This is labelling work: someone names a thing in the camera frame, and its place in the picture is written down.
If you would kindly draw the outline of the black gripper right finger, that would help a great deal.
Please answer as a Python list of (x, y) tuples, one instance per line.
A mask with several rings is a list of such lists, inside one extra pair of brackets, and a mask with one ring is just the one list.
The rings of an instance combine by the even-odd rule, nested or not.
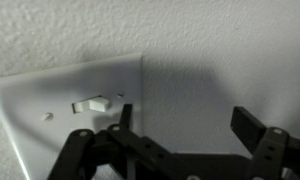
[(300, 139), (266, 127), (241, 106), (233, 108), (230, 128), (252, 155), (246, 180), (287, 180), (282, 177), (285, 168), (300, 179)]

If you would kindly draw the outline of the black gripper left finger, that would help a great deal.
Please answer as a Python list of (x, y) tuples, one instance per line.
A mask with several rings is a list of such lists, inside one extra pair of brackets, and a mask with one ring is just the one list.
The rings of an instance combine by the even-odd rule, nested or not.
[(120, 121), (107, 130), (72, 131), (47, 180), (92, 180), (102, 165), (110, 165), (124, 180), (174, 180), (175, 156), (130, 129), (132, 104), (125, 104)]

